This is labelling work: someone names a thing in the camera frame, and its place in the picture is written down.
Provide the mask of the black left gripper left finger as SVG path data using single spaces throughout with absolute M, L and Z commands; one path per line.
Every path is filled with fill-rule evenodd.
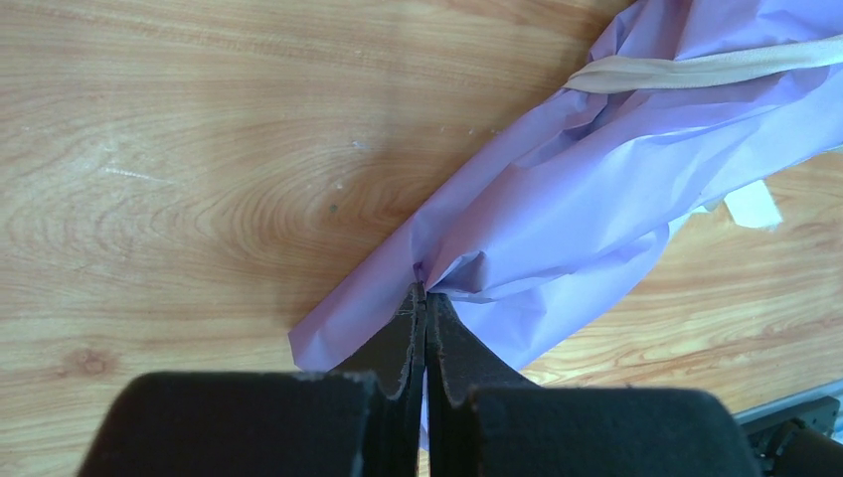
M 413 476 L 425 293 L 327 372 L 155 372 L 118 395 L 83 476 Z

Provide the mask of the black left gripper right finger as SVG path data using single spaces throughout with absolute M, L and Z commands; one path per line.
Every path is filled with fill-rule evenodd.
M 544 388 L 426 299 L 434 476 L 756 476 L 742 429 L 711 394 L 674 388 Z

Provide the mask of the purple wrapping paper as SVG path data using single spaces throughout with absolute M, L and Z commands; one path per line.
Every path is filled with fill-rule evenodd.
M 838 1 L 637 1 L 592 45 L 682 61 L 842 37 Z M 654 266 L 669 224 L 842 143 L 842 62 L 738 83 L 586 93 L 563 86 L 497 135 L 290 333 L 295 364 L 340 364 L 410 284 L 447 295 L 519 369 Z

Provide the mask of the cream printed ribbon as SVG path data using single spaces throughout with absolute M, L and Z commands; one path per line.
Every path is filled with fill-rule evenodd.
M 598 94 L 712 87 L 841 62 L 842 37 L 837 35 L 682 61 L 609 56 L 583 66 L 564 87 Z

